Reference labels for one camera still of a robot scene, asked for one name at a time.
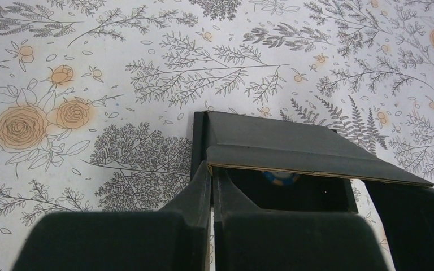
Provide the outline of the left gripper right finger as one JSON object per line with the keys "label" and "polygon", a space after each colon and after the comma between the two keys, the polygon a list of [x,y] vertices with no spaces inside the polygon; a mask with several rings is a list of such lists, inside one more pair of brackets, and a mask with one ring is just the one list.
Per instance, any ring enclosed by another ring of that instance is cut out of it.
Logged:
{"label": "left gripper right finger", "polygon": [[276,186],[257,171],[216,168],[212,184],[217,270],[388,268],[348,179]]}

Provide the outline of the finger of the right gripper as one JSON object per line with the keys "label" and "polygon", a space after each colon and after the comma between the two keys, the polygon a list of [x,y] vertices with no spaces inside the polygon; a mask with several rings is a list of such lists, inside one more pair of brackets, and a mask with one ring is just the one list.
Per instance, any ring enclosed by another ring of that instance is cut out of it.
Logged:
{"label": "finger of the right gripper", "polygon": [[365,183],[396,270],[434,270],[434,188]]}

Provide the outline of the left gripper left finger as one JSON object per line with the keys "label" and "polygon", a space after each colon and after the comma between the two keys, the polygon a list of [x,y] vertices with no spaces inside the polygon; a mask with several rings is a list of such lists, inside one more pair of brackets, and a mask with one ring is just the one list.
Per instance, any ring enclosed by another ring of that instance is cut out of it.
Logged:
{"label": "left gripper left finger", "polygon": [[32,229],[13,270],[208,270],[211,176],[157,211],[59,212]]}

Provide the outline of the black paper box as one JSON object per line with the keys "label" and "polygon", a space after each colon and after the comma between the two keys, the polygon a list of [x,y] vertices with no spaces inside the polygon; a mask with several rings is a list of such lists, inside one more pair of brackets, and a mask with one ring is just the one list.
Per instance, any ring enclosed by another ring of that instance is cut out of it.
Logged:
{"label": "black paper box", "polygon": [[192,174],[204,161],[271,211],[357,213],[353,179],[432,186],[323,126],[197,111],[192,141]]}

